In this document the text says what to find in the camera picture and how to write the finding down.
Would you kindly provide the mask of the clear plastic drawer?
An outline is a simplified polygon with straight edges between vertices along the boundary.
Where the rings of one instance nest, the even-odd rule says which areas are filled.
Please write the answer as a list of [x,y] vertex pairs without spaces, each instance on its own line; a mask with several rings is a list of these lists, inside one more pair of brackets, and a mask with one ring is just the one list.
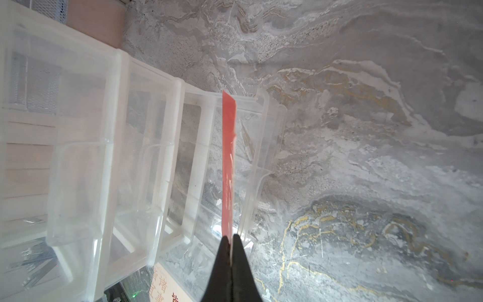
[[[130,57],[1,2],[1,300],[96,301],[106,288]],[[58,265],[7,272],[38,241]]]
[[108,286],[155,263],[171,200],[184,88],[180,78],[130,60]]
[[[264,181],[274,172],[287,109],[258,89],[236,96],[233,231],[246,253]],[[221,240],[222,95],[187,85],[171,200],[158,261],[192,301],[206,289]]]

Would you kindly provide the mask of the white plastic drawer organizer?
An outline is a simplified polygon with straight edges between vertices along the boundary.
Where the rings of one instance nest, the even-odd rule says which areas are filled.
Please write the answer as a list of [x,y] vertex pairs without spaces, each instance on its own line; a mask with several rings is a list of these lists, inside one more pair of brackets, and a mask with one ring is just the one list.
[[2,301],[96,301],[155,262],[186,104],[221,96],[1,2]]

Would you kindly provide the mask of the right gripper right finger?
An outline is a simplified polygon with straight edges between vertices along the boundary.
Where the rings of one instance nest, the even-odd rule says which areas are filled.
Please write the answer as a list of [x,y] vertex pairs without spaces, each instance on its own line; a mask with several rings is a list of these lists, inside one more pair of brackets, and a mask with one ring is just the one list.
[[231,279],[233,302],[262,302],[238,234],[233,235],[231,242]]

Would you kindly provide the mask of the red postcard gold characters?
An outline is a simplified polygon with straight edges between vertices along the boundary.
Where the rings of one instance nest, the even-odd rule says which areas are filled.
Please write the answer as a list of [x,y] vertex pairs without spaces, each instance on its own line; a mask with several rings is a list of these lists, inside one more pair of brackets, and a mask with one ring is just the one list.
[[236,101],[222,93],[222,236],[233,236],[233,201],[236,145]]

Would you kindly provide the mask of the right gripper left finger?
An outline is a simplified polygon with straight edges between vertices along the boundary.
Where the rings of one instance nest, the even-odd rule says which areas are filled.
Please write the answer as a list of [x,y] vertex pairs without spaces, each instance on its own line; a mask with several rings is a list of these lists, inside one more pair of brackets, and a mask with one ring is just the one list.
[[231,264],[228,237],[221,239],[213,269],[201,302],[231,301]]

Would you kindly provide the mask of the beige postcard red characters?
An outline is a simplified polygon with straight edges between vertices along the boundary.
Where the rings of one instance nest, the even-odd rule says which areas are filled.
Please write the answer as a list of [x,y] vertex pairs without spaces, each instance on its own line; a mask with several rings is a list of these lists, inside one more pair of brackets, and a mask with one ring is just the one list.
[[151,286],[148,291],[150,302],[188,302],[193,299],[182,289],[161,263],[153,267]]

